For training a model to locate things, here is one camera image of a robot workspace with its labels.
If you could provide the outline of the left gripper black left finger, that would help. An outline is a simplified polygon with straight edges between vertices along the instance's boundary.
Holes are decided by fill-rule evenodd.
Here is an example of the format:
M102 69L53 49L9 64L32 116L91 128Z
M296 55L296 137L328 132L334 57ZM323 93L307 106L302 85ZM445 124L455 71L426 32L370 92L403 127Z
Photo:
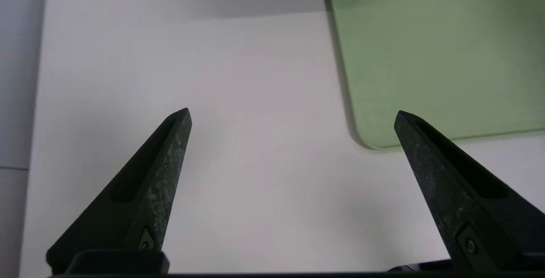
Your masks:
M47 251L52 272L88 249L161 251L191 128L189 109L162 121Z

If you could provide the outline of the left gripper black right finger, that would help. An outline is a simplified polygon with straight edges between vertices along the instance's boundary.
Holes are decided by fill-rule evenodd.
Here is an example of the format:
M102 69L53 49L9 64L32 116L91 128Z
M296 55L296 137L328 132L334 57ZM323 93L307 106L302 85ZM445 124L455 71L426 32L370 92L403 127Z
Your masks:
M541 210L424 119L399 111L394 129L455 269L544 272Z

